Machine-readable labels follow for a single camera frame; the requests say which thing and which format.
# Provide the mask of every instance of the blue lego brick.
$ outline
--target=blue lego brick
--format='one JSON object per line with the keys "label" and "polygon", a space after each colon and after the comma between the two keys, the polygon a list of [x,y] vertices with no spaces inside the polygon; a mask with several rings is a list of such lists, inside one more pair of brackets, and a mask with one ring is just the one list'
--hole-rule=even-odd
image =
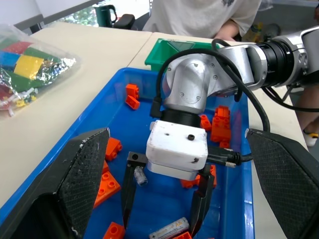
{"label": "blue lego brick", "polygon": [[6,70],[13,71],[19,57],[19,54],[0,51],[0,67]]}

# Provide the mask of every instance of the yellow lego brick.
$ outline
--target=yellow lego brick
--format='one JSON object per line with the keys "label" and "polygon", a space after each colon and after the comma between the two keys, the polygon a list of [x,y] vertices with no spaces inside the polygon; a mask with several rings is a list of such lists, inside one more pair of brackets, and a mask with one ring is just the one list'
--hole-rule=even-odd
{"label": "yellow lego brick", "polygon": [[14,73],[35,80],[44,59],[34,56],[20,56],[16,62]]}
{"label": "yellow lego brick", "polygon": [[20,108],[20,107],[25,106],[25,102],[24,102],[24,100],[17,100],[15,105]]}

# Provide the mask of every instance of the blue plastic bin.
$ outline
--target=blue plastic bin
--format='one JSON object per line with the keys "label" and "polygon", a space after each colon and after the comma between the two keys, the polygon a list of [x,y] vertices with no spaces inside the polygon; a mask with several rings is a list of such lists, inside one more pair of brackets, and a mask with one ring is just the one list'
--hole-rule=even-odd
{"label": "blue plastic bin", "polygon": [[[123,150],[115,160],[109,162],[110,172],[122,184],[128,152],[145,153],[146,150],[150,123],[155,120],[149,115],[155,95],[156,76],[156,72],[146,70],[119,70],[0,209],[0,223],[35,177],[56,158],[65,143],[86,131],[109,127],[111,136],[122,142]],[[141,106],[137,111],[124,103],[125,86],[128,83],[137,84],[140,89]],[[243,96],[239,103],[235,103],[233,97],[210,97],[207,100],[205,114],[211,119],[214,109],[219,105],[226,105],[231,110],[231,148],[243,154],[248,153],[249,146],[244,137],[245,129],[248,127],[246,96]],[[236,168],[217,165],[216,171],[217,187],[213,191],[209,212],[195,239],[254,238],[251,163],[244,163]],[[154,174],[148,170],[145,172],[149,183],[144,187],[137,187],[126,239],[147,239],[150,233],[179,218],[189,218],[190,215],[195,188],[184,189],[176,178]],[[123,224],[120,193],[93,210],[85,238],[101,239],[111,222]]]}

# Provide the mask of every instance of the battery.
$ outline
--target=battery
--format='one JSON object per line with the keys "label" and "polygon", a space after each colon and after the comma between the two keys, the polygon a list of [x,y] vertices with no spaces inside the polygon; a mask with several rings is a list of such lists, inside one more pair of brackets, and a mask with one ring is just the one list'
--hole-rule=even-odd
{"label": "battery", "polygon": [[189,228],[189,223],[187,219],[184,217],[159,229],[158,231],[154,233],[151,233],[149,235],[149,238],[150,239],[170,239],[188,230],[188,228]]}

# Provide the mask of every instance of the white table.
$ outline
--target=white table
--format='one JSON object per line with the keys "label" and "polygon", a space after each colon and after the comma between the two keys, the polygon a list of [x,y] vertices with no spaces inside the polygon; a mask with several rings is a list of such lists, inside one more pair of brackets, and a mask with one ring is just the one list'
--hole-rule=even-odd
{"label": "white table", "polygon": [[[75,53],[81,58],[81,67],[66,81],[53,84],[49,91],[14,117],[0,115],[0,207],[119,69],[128,66],[149,69],[144,61],[158,38],[211,41],[67,23],[57,23],[33,36]],[[285,91],[277,89],[280,95]],[[268,114],[272,132],[306,146],[295,112],[274,103],[260,90],[254,93]],[[248,107],[250,127],[261,128],[256,110],[251,103]],[[256,238],[285,238],[261,191],[254,168],[253,196]]]}

